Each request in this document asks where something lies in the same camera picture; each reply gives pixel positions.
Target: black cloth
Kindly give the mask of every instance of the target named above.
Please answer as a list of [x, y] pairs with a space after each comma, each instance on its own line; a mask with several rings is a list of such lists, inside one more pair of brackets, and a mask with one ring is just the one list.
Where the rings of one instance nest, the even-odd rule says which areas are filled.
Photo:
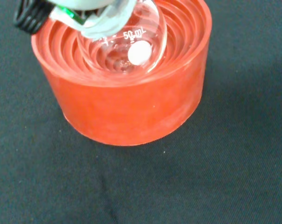
[[282, 1], [206, 2], [198, 109], [127, 148], [67, 123], [0, 0], [0, 224], [282, 224]]

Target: glass flask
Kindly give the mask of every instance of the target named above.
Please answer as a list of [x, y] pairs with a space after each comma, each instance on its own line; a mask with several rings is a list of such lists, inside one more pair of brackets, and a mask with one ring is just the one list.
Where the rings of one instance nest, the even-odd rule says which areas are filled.
[[119, 32], [98, 39], [78, 32], [77, 41], [85, 62], [95, 71], [147, 73], [163, 56], [167, 27], [161, 10], [152, 0], [137, 0]]

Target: white label spot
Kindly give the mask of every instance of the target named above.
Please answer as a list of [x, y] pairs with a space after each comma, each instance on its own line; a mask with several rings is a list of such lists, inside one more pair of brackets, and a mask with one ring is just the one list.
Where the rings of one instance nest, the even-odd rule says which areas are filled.
[[147, 41], [137, 41], [131, 45], [127, 56], [133, 65], [141, 65], [149, 60], [151, 54], [151, 45]]

